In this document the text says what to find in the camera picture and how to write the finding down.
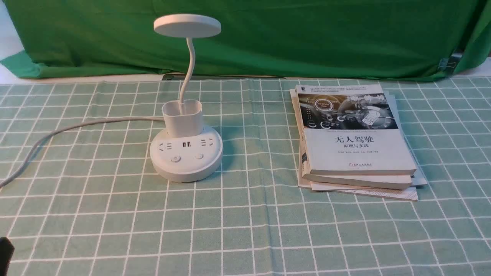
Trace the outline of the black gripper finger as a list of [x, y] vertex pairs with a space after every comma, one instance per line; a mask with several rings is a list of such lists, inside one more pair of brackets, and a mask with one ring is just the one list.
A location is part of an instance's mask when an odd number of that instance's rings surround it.
[[0, 275], [7, 276], [15, 247], [7, 237], [0, 238]]

